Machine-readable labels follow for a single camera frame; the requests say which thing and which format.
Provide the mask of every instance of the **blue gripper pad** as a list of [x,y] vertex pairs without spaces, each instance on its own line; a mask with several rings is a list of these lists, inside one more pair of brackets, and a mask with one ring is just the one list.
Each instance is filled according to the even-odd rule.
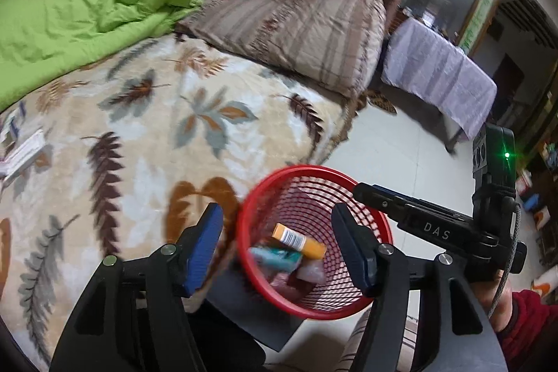
[[211,258],[223,230],[223,209],[210,203],[196,225],[197,241],[186,264],[186,280],[183,284],[191,296],[205,281]]

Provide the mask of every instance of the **red sleeve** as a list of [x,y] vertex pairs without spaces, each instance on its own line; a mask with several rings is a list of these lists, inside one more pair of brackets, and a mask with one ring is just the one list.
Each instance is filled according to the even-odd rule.
[[542,304],[538,293],[514,292],[512,320],[499,335],[507,363],[528,352],[547,320],[557,316],[558,305]]

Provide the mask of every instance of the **striped pillow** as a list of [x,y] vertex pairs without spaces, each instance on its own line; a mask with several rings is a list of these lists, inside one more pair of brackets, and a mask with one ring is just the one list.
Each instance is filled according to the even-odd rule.
[[382,46],[382,0],[205,0],[176,30],[354,97]]

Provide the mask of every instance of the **person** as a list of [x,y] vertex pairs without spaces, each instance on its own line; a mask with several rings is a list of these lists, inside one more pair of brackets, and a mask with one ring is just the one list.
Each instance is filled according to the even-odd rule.
[[[492,282],[472,283],[473,293],[488,311],[502,273]],[[510,281],[490,318],[510,372],[537,372],[556,367],[558,305],[546,305],[531,290],[512,291]]]

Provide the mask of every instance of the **barcode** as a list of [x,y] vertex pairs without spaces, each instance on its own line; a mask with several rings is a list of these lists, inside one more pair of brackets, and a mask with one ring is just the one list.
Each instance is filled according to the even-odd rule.
[[286,227],[283,235],[281,235],[281,243],[297,251],[302,251],[306,243],[306,237]]

